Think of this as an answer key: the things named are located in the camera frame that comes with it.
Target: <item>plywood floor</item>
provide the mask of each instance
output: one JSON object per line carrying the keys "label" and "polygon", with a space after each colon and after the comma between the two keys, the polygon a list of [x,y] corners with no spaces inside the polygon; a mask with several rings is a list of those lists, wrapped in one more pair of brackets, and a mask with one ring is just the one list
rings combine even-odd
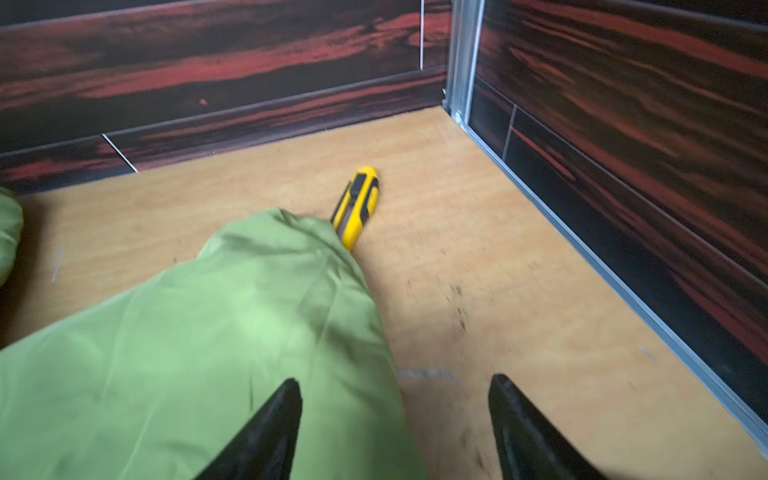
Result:
{"label": "plywood floor", "polygon": [[486,392],[507,373],[613,478],[766,478],[752,440],[440,109],[24,199],[8,341],[195,256],[266,207],[328,217],[355,169],[379,210],[355,251],[437,479],[500,478]]}

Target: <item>yellow utility knife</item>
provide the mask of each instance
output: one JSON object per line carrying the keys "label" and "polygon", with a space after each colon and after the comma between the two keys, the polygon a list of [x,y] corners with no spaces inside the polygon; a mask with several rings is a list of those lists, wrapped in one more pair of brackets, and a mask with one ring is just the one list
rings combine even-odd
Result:
{"label": "yellow utility knife", "polygon": [[373,215],[378,199],[379,175],[376,169],[373,167],[359,169],[355,177],[346,185],[331,217],[333,229],[339,235],[341,243],[350,252],[362,232],[362,227]]}

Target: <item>black pointed object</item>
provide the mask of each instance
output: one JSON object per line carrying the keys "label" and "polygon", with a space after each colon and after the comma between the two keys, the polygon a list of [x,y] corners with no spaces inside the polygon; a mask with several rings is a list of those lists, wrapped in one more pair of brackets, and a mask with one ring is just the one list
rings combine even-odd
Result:
{"label": "black pointed object", "polygon": [[197,480],[288,480],[301,407],[299,383],[286,380]]}
{"label": "black pointed object", "polygon": [[605,480],[506,375],[488,390],[504,480]]}

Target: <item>wall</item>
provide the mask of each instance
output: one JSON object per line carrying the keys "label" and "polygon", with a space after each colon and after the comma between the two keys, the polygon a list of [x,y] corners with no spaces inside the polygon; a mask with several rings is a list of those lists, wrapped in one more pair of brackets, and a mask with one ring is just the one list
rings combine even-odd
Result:
{"label": "wall", "polygon": [[470,126],[765,420],[754,3],[486,0]]}
{"label": "wall", "polygon": [[132,172],[107,139],[143,170],[440,104],[450,2],[423,10],[420,0],[9,0],[0,184],[25,193]]}

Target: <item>wooden board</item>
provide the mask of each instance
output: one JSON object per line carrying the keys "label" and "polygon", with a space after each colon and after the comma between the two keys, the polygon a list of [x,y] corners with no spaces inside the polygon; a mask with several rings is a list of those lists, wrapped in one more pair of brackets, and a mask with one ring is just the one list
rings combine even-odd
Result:
{"label": "wooden board", "polygon": [[495,372],[613,478],[768,475],[737,422],[438,108],[26,197],[6,337],[193,258],[263,208],[326,217],[363,164],[382,194],[355,256],[396,363],[457,379],[402,384],[435,478],[500,478]]}

